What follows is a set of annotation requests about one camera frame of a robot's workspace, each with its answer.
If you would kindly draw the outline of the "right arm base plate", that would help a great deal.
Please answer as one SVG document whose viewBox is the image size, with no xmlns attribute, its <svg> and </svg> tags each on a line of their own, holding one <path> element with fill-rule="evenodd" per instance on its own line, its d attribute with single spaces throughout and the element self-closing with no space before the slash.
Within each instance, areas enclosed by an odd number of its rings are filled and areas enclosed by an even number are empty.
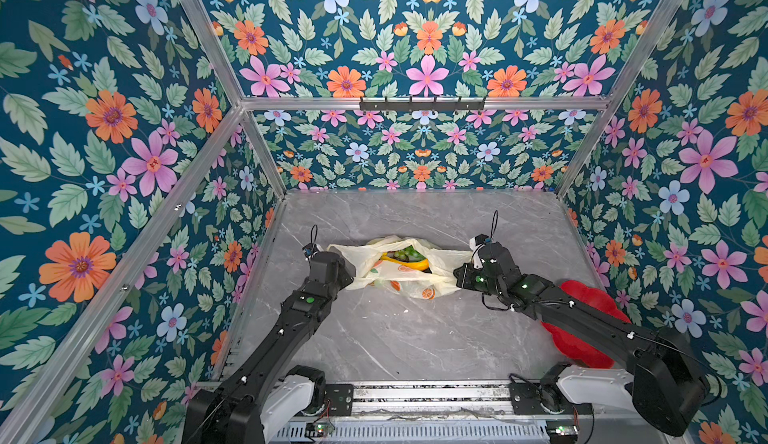
<svg viewBox="0 0 768 444">
<path fill-rule="evenodd" d="M 591 415 L 591 404 L 574 404 L 552 382 L 544 383 L 510 373 L 508 390 L 510 403 L 517 415 Z"/>
</svg>

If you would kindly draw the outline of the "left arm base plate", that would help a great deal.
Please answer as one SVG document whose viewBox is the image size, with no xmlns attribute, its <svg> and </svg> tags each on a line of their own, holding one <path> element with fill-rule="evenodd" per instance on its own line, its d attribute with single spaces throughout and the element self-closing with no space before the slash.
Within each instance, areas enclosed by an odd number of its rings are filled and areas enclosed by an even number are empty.
<svg viewBox="0 0 768 444">
<path fill-rule="evenodd" d="M 320 393 L 320 414 L 331 417 L 352 415 L 355 386 L 349 383 L 325 384 Z"/>
</svg>

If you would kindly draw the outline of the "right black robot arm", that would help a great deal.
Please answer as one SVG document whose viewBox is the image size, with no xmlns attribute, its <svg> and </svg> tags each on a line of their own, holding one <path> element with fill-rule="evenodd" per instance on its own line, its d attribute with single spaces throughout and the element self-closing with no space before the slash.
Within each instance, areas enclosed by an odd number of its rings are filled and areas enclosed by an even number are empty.
<svg viewBox="0 0 768 444">
<path fill-rule="evenodd" d="M 559 329 L 613 361 L 612 369 L 566 365 L 552 370 L 551 386 L 569 402 L 634 410 L 675 437 L 686 433 L 703 406 L 710 385 L 682 334 L 626 322 L 578 299 L 564 285 L 524 273 L 510 251 L 490 239 L 453 274 L 460 288 L 496 297 L 500 310 Z"/>
</svg>

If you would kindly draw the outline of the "cream plastic bag orange print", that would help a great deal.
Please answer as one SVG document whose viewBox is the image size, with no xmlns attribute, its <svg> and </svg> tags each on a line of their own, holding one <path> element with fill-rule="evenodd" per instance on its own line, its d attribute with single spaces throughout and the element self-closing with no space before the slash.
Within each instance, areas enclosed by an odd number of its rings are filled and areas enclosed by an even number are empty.
<svg viewBox="0 0 768 444">
<path fill-rule="evenodd" d="M 382 254 L 413 246 L 429 261 L 430 268 L 416 271 L 392 262 L 382 261 Z M 350 290 L 376 287 L 413 299 L 434 300 L 459 290 L 454 269 L 468 262 L 469 249 L 442 249 L 420 238 L 396 235 L 371 240 L 364 245 L 332 244 L 328 247 L 345 257 L 356 268 Z"/>
</svg>

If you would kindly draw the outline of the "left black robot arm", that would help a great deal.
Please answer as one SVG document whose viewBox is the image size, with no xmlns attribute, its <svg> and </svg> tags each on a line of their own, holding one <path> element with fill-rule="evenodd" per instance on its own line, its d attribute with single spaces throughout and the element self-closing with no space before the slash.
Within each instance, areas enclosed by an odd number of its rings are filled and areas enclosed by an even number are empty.
<svg viewBox="0 0 768 444">
<path fill-rule="evenodd" d="M 184 443 L 265 443 L 262 411 L 269 393 L 299 348 L 328 317 L 354 267 L 333 251 L 308 258 L 309 274 L 281 304 L 281 312 L 257 349 L 215 390 L 189 402 Z"/>
</svg>

